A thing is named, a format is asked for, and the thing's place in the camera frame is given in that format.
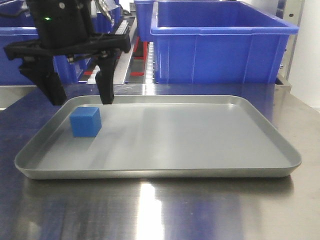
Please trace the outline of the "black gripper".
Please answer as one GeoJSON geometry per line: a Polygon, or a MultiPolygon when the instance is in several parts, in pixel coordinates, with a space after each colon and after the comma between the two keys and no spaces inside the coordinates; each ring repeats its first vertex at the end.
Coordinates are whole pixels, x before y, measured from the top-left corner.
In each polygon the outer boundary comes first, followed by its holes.
{"type": "Polygon", "coordinates": [[[102,104],[114,100],[114,72],[119,50],[128,53],[131,41],[126,27],[122,33],[97,33],[87,0],[28,0],[26,5],[38,39],[12,42],[4,47],[9,60],[22,59],[20,73],[31,80],[54,106],[67,95],[55,72],[53,56],[100,55],[95,76],[102,104]]]}

